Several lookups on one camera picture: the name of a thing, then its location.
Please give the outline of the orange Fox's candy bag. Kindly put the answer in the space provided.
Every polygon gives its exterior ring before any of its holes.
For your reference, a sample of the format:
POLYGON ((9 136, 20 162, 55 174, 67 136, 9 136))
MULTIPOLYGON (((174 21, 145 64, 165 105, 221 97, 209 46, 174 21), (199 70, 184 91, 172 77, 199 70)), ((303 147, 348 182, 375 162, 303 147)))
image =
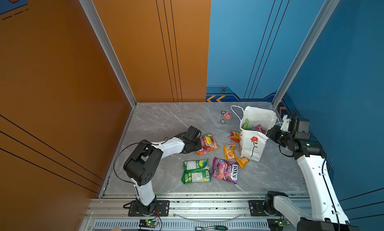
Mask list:
POLYGON ((219 145, 212 134, 206 134, 200 137, 202 147, 197 151, 198 155, 206 154, 212 150, 219 149, 219 145))

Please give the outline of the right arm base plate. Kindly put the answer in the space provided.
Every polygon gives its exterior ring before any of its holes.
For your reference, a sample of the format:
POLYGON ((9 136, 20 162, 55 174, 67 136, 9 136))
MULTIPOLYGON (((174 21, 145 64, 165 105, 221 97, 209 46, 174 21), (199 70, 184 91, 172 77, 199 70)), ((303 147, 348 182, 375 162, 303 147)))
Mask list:
POLYGON ((249 200, 248 204, 252 217, 270 216, 265 206, 265 200, 249 200))

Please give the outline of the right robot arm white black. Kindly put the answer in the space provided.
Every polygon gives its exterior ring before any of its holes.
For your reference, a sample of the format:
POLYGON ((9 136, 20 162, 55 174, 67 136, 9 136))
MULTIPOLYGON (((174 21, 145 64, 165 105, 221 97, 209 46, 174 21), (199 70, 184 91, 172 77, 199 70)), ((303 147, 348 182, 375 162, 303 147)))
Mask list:
POLYGON ((326 153, 310 134, 284 131, 279 125, 267 131, 267 137, 291 150, 297 161, 310 196, 312 213, 309 215, 294 204, 283 192, 269 191, 265 209, 270 215, 282 214, 298 231, 358 231, 351 225, 342 209, 326 167, 326 153))

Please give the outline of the purple grape candy bag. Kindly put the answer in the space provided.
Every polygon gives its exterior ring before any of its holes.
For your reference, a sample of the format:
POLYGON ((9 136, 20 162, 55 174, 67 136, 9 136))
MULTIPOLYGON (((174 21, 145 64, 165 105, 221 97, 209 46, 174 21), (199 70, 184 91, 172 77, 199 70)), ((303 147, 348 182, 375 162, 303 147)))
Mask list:
POLYGON ((255 128, 255 131, 258 131, 258 132, 260 132, 260 133, 266 134, 266 131, 262 128, 261 125, 258 125, 258 126, 255 128))

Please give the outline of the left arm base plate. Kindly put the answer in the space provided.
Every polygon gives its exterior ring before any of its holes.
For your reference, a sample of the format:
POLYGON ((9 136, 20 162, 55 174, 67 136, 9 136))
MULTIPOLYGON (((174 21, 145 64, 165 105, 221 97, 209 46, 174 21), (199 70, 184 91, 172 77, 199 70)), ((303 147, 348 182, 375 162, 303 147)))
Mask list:
POLYGON ((148 206, 143 205, 138 199, 124 205, 128 208, 129 217, 167 217, 170 211, 170 201, 154 199, 148 206))

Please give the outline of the green white snack bag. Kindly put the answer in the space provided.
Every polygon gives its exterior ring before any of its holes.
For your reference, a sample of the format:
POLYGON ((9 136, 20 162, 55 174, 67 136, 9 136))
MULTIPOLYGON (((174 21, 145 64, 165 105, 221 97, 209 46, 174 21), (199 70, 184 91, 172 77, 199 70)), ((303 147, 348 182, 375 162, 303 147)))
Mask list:
POLYGON ((183 184, 203 183, 211 181, 209 159, 184 161, 183 184))

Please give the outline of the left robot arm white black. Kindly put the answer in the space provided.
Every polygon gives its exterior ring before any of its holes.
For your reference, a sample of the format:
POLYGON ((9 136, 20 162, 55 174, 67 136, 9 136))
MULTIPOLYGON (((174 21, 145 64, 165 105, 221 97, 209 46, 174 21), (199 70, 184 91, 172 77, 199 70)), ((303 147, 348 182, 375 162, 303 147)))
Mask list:
POLYGON ((134 204, 139 212, 149 216, 157 207, 157 197, 152 186, 152 178, 162 159, 174 154, 188 154, 201 150, 201 131, 190 126, 171 139, 162 142, 142 140, 126 159, 123 169, 131 179, 137 192, 134 204))

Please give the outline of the green chips bag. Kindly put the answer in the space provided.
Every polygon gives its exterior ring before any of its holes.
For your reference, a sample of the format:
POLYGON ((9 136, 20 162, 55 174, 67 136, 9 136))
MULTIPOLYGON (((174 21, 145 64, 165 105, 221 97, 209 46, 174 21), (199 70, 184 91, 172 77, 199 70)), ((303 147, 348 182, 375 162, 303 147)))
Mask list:
POLYGON ((246 119, 245 119, 245 122, 244 122, 244 124, 243 124, 243 126, 242 126, 242 129, 247 130, 247 129, 248 129, 248 126, 249 126, 249 119, 246 118, 246 119))

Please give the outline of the white paper bag with flower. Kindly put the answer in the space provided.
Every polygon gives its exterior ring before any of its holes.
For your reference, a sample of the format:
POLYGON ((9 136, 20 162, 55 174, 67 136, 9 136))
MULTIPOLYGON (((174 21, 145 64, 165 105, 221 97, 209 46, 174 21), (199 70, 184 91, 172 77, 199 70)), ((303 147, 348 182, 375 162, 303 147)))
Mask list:
POLYGON ((264 152, 267 140, 266 134, 255 131, 258 125, 267 132, 277 124, 278 117, 272 110, 247 106, 242 108, 237 105, 231 106, 231 111, 240 120, 240 147, 241 156, 252 161, 260 161, 264 152), (245 119, 249 119, 247 130, 242 129, 245 119))

